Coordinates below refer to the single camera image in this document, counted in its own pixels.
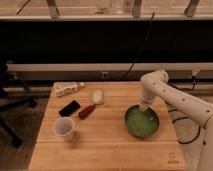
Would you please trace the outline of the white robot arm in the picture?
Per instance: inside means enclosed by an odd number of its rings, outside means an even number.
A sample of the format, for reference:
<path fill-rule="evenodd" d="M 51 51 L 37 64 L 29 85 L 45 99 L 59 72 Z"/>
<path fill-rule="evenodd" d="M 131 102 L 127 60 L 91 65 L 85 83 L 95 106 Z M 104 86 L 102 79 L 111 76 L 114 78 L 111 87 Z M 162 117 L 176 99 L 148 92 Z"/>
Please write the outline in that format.
<path fill-rule="evenodd" d="M 197 171 L 213 171 L 213 104 L 168 85 L 169 76 L 165 70 L 144 74 L 139 106 L 145 111 L 159 96 L 206 130 Z"/>

